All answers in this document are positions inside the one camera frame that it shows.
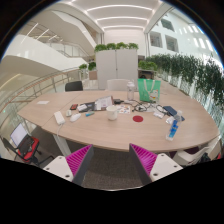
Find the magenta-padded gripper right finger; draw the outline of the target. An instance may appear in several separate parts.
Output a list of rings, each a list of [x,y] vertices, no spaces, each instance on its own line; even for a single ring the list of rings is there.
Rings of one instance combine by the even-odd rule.
[[[129,144],[129,154],[143,185],[147,185],[182,169],[179,164],[166,154],[155,154],[132,143]]]

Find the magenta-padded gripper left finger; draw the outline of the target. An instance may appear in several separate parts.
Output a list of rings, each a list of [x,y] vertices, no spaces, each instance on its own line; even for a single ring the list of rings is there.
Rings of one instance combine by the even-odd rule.
[[[56,157],[44,170],[81,186],[93,155],[93,146],[87,145],[66,157]]]

